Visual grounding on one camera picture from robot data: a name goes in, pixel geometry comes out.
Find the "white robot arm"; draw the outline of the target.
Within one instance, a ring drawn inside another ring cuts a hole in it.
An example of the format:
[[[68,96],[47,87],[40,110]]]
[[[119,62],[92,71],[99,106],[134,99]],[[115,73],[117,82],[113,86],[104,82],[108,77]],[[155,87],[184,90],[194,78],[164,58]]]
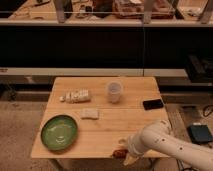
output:
[[[133,164],[149,150],[155,150],[182,160],[200,171],[213,171],[213,149],[177,139],[171,132],[170,123],[159,120],[130,135],[125,141],[128,153],[124,164]]]

